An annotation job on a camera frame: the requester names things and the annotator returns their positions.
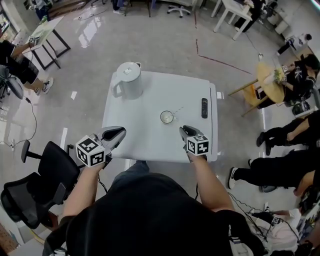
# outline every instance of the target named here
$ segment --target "white table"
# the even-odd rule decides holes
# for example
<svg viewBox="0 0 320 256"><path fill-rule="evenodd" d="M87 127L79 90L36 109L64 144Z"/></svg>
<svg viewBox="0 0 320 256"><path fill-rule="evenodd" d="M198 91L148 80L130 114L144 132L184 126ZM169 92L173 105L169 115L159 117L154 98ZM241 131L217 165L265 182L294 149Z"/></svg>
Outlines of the white table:
<svg viewBox="0 0 320 256"><path fill-rule="evenodd" d="M56 57L59 58L62 54L64 54L65 52L69 51L71 48L69 47L69 45L62 39L62 37L57 33L57 31L55 30L55 27L58 25L58 23L64 18L64 16L61 16L59 18L55 18L53 20L50 20L48 22L45 22L41 25L39 25L35 31L32 33L31 36L35 35L36 33L38 33L39 31L43 31L42 36L40 37L38 43L31 48L32 54L34 55L34 57L36 58L36 60L39 62L40 66L43 68L43 70L46 70L50 65L52 65L53 63L55 63L59 69L61 69L59 63L57 62L57 60L55 58L52 57L52 55L49 53L49 51L47 50L47 48L44 45L44 42L47 42L48 45L52 48L53 52L55 53ZM53 46L50 44L50 42L48 41L48 36L53 33L59 40L60 42L65 46L65 49L59 53L56 53L56 50L53 48ZM44 66L44 64L42 63L42 61L40 60L39 56L36 53L36 49L39 49L40 47L43 47L43 49L46 51L46 53L49 55L49 57L52 59L52 61Z"/></svg>
<svg viewBox="0 0 320 256"><path fill-rule="evenodd" d="M242 27L239 29L239 31L232 38L233 40L236 40L238 38L238 36L242 33L242 31L245 29L245 27L248 25L248 23L250 21L252 21L252 18L248 15L249 8L247 6L243 7L242 4L240 4L234 0L218 0L218 2L216 3L216 5L213 9L213 12L211 14L211 18L213 18L217 14L217 10L218 10L221 2L224 4L225 11L223 12L221 18L219 19L217 25L214 27L213 32L218 31L222 22L226 18L228 12L232 12L233 15L228 22L229 25L231 24L231 22L233 21L233 19L235 18L236 15L245 19L245 23L242 25Z"/></svg>
<svg viewBox="0 0 320 256"><path fill-rule="evenodd" d="M112 157L189 163L179 127L188 125L210 138L208 162L217 160L218 114L216 87L207 80L181 75L141 72L142 95L135 100L115 98L109 89L102 127L122 126L126 136ZM201 100L208 99L208 118L201 117ZM160 114L169 110L177 120L164 124Z"/></svg>

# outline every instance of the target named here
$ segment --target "kettle lid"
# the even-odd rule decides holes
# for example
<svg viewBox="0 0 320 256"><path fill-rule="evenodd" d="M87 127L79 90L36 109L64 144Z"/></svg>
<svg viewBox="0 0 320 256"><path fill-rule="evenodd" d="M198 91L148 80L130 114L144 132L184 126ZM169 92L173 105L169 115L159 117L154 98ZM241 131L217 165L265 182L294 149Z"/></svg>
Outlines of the kettle lid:
<svg viewBox="0 0 320 256"><path fill-rule="evenodd" d="M116 76L124 82L136 80L141 73L141 69L137 63L125 62L122 63L116 70Z"/></svg>

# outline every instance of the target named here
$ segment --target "kettle handle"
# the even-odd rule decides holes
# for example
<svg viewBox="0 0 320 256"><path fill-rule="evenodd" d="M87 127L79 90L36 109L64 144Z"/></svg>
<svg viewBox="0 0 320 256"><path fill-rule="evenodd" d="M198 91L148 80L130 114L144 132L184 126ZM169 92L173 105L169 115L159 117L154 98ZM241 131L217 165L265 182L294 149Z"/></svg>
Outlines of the kettle handle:
<svg viewBox="0 0 320 256"><path fill-rule="evenodd" d="M120 96L122 96L124 94L123 89L121 89L121 86L119 86L120 82L121 82L121 80L119 78L117 78L117 77L111 81L111 90L112 90L112 94L113 94L113 96L115 98L118 98L118 97L120 97ZM119 93L117 92L117 87L118 86L120 88L120 92Z"/></svg>

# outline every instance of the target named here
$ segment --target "glossy floor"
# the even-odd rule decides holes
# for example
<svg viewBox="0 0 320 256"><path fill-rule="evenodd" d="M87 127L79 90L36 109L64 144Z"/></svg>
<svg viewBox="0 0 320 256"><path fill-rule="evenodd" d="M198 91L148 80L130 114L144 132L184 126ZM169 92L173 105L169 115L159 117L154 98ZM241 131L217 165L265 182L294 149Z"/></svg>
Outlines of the glossy floor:
<svg viewBox="0 0 320 256"><path fill-rule="evenodd" d="M59 58L61 69L52 65L46 72L41 72L43 78L54 78L53 87L47 95L36 96L32 91L25 91L37 119L30 147L33 152L41 154L48 141L62 146L74 144L101 128L112 73L121 63L133 61L142 63L145 71L201 78L216 85L219 153L217 161L210 165L223 184L232 166L246 167L249 158L264 155L264 147L256 147L257 136L264 129L292 120L290 109L274 105L241 117L249 106L241 93L228 96L228 92L255 79L258 51L264 55L265 62L276 65L275 52L282 44L281 39L256 23L247 34L243 33L233 41L235 29L232 25L224 22L218 33L212 31L221 13L210 18L211 11L202 9L197 10L196 16L179 18L178 13L167 14L167 8L167 4L159 4L149 18L145 6L137 3L124 17L114 14L111 5L99 3L96 8L64 17L56 30L71 50ZM53 35L49 40L54 47L62 49ZM40 50L38 55L43 62L48 61L45 52ZM18 142L30 138L35 129L31 106L10 95L3 100L2 108L0 141L14 139ZM37 171L38 160L28 158L25 164L22 163L22 145L18 144L14 151L0 145L1 186ZM275 148L271 156L280 156L282 152L283 148ZM195 196L196 180L191 165L148 164L152 172L172 177L190 196ZM114 159L101 172L101 180L110 187L114 176L124 168L123 159ZM260 209L266 201L275 210L290 209L296 202L292 189L279 188L262 194L256 186L244 181L240 181L232 193ZM102 195L104 191L99 186L97 197ZM53 211L59 214L61 207L55 207Z"/></svg>

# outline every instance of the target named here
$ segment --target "red line on floor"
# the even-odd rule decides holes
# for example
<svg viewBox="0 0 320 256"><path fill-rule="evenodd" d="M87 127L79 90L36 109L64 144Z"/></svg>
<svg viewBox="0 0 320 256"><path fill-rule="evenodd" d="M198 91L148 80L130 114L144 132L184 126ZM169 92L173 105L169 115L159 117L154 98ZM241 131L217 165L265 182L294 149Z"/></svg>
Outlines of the red line on floor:
<svg viewBox="0 0 320 256"><path fill-rule="evenodd" d="M195 40L195 45L196 45L196 54L199 55L198 38Z"/></svg>
<svg viewBox="0 0 320 256"><path fill-rule="evenodd" d="M237 69L237 70L240 70L240 71L243 71L243 72L245 72L245 73L247 73L247 74L252 75L252 74L251 74L250 72L248 72L248 71L245 71L245 70L243 70L243 69L237 68L237 67L235 67L235 66L232 66L232 65L230 65L230 64L227 64L227 63L222 62L222 61L220 61L220 60L216 60L216 59L213 59L213 58L208 58L208 57L206 57L206 56L201 56L201 55L199 55L199 57L202 57L202 58L205 58L205 59L207 59L207 60L211 60L211 61L214 61L214 62L218 62L218 63L224 64L224 65L227 65L227 66L229 66L229 67L235 68L235 69Z"/></svg>
<svg viewBox="0 0 320 256"><path fill-rule="evenodd" d="M197 29L197 16L196 16L196 11L193 11L194 13L194 25L195 25L195 29Z"/></svg>

